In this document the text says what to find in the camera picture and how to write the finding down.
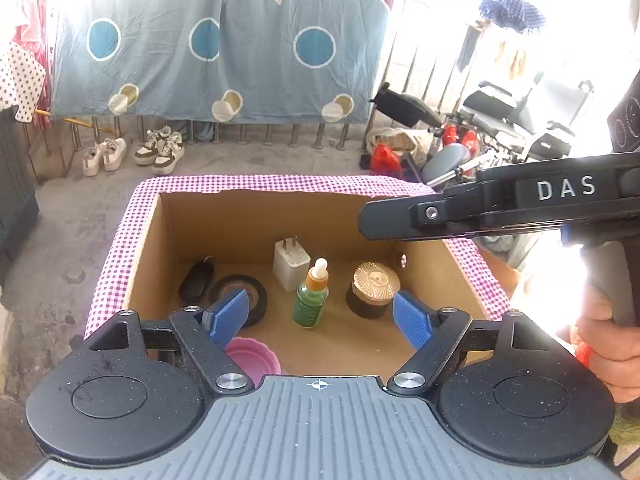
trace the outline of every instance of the polka dot fabric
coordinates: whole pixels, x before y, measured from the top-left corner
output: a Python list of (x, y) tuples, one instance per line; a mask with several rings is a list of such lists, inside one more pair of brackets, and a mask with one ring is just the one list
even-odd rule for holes
[[(159, 193), (218, 193), (228, 189), (297, 191), (356, 194), (363, 196), (416, 196), (433, 192), (384, 176), (293, 176), (293, 175), (197, 175), (164, 176), (145, 180), (134, 190), (118, 227), (95, 288), (85, 337), (123, 309), (134, 256), (142, 243), (142, 231)], [(490, 319), (501, 319), (509, 300), (484, 260), (469, 240), (446, 240), (455, 259), (481, 300)]]
[(30, 123), (40, 99), (44, 67), (13, 41), (0, 57), (0, 110), (18, 105), (17, 121)]

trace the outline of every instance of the black seat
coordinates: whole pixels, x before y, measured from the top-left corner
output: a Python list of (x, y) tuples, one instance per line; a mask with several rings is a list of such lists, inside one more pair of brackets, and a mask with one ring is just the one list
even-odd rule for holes
[(388, 82), (383, 83), (371, 101), (376, 104), (379, 112), (408, 128), (413, 128), (418, 121), (433, 128), (439, 128), (443, 123), (442, 117), (422, 100), (390, 90)]
[(422, 178), (425, 183), (455, 170), (460, 164), (468, 161), (471, 153), (464, 144), (454, 142), (442, 148), (433, 158), (422, 168)]
[(482, 113), (496, 119), (509, 117), (516, 107), (511, 92), (488, 81), (478, 83), (478, 90), (470, 94), (462, 103), (461, 110)]
[(531, 136), (531, 134), (523, 128), (519, 128), (513, 124), (509, 124), (506, 120), (500, 120), (482, 112), (461, 108), (460, 115), (463, 119), (493, 137), (505, 148), (517, 153), (522, 151)]

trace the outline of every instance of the black tape roll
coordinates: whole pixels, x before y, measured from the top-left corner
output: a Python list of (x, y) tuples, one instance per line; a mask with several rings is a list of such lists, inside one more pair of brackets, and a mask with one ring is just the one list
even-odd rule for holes
[(267, 290), (255, 278), (246, 274), (230, 274), (221, 278), (211, 287), (209, 301), (215, 303), (235, 288), (244, 288), (249, 295), (249, 317), (242, 326), (247, 328), (258, 323), (267, 312)]
[(357, 297), (351, 287), (347, 290), (347, 305), (358, 316), (366, 319), (376, 319), (385, 315), (391, 302), (384, 305), (372, 305), (365, 303)]

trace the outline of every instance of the gold jar lid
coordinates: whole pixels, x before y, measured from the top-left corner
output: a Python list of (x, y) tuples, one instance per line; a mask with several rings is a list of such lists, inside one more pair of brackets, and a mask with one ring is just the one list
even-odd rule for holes
[(386, 265), (378, 262), (360, 264), (353, 273), (354, 294), (365, 303), (382, 306), (400, 290), (400, 278)]

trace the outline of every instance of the white sneaker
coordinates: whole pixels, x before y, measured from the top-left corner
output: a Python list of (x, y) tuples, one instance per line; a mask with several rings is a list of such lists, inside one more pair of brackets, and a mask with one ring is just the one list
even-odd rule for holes
[(136, 164), (139, 166), (151, 166), (160, 150), (162, 150), (165, 140), (161, 137), (160, 131), (148, 130), (146, 132), (146, 142), (133, 155)]
[(106, 153), (106, 146), (103, 142), (100, 144), (96, 144), (95, 146), (91, 146), (84, 153), (84, 161), (82, 162), (82, 170), (84, 171), (84, 176), (95, 176), (100, 171), (100, 164), (102, 162), (102, 158)]
[(158, 134), (158, 139), (167, 140), (171, 135), (171, 127), (167, 125), (167, 126), (163, 126), (159, 130), (147, 130), (146, 134), (148, 135), (151, 132)]
[(103, 144), (106, 147), (103, 158), (104, 169), (106, 171), (116, 171), (127, 154), (127, 141), (123, 138), (107, 139)]
[(183, 155), (182, 134), (178, 132), (172, 133), (160, 149), (152, 171), (156, 175), (168, 175), (174, 170), (175, 165)]

